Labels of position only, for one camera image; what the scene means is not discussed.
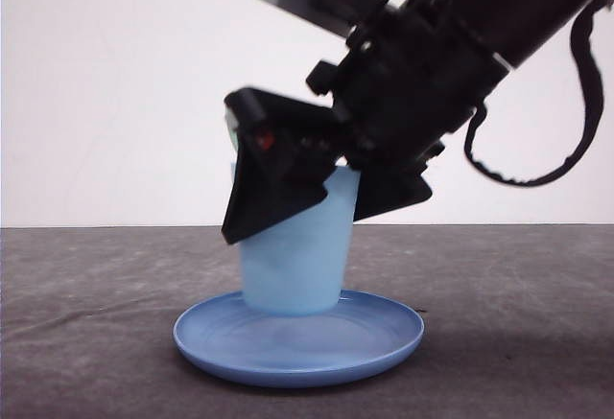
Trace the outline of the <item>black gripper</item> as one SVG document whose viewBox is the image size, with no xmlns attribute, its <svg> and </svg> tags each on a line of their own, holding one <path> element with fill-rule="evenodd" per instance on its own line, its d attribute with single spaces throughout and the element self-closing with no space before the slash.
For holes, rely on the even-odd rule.
<svg viewBox="0 0 614 419">
<path fill-rule="evenodd" d="M 225 105 L 239 141 L 222 235 L 237 244 L 328 196 L 344 156 L 357 167 L 407 167 L 458 129 L 508 70 L 451 13 L 429 1 L 384 10 L 348 41 L 339 64 L 307 78 L 331 106 L 253 87 Z M 354 221 L 422 203 L 433 194 L 419 164 L 361 171 Z"/>
</svg>

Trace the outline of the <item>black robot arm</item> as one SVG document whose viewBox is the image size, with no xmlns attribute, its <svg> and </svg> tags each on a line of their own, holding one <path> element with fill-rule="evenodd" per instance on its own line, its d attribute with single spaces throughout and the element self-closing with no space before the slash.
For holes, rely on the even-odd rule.
<svg viewBox="0 0 614 419">
<path fill-rule="evenodd" d="M 441 137 L 466 128 L 473 140 L 485 98 L 562 26 L 584 99 L 574 151 L 542 186 L 584 156 L 604 109 L 590 37 L 612 0 L 263 0 L 344 38 L 341 62 L 307 77 L 326 107 L 253 87 L 225 97 L 238 161 L 222 232 L 238 243 L 326 198 L 324 182 L 344 157 L 361 175 L 354 217 L 362 220 L 431 196 L 422 178 Z"/>
</svg>

